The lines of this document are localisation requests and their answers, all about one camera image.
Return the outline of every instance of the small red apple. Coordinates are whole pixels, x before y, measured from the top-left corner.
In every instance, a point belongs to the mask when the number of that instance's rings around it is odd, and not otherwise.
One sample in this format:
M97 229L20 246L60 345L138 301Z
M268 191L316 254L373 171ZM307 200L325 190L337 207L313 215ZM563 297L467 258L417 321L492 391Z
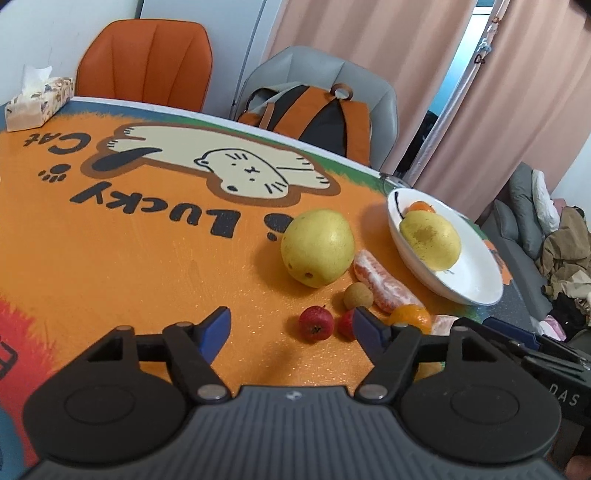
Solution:
M335 331L335 319L324 307L314 305L306 308L298 321L304 339L309 342L326 340Z
M355 334L353 333L353 310L349 310L339 320L337 325L338 332L345 337L349 342L355 340Z

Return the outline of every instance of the tissue box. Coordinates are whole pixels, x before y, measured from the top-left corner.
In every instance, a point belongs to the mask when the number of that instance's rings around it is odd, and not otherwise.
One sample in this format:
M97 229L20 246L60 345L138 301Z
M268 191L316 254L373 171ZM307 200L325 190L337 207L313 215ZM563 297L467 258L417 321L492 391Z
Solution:
M6 104L4 117L9 132L43 126L74 96L71 78L49 79L42 89L21 93Z

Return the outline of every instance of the white plate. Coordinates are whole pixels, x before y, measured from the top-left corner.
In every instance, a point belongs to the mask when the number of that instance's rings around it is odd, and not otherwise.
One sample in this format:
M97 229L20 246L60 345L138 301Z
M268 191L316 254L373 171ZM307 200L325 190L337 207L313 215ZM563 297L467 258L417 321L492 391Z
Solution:
M400 234L402 217L396 208L395 195L398 195L398 205L402 213L412 203L422 200L451 222L462 240L462 253L452 268L434 272L416 256ZM455 210L418 190L396 189L388 195L388 222L400 257L427 288L442 297L466 305L494 305L501 299L503 281L491 251Z

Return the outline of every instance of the peeled orange segment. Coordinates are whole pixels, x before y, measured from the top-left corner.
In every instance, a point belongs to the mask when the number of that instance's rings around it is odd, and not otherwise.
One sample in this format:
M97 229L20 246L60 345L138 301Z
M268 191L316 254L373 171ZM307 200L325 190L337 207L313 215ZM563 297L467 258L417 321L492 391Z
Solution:
M428 362L418 365L417 373L414 376L414 381L418 382L423 378L430 377L431 375L438 374L443 371L443 365L441 362Z
M431 334L431 314L418 305L402 305L395 309L384 322L386 325L412 325L425 335Z

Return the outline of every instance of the cartoon cat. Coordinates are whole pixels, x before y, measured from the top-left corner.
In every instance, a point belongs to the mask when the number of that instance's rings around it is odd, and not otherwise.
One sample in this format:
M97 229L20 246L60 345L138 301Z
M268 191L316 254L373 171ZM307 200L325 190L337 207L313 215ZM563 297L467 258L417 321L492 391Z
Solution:
M101 142L101 148L104 153L83 166L91 177L110 178L150 163L215 176L221 191L234 198L281 200L291 196L292 205L294 194L299 199L298 189L318 194L340 191L333 179L299 152L211 129L126 125Z

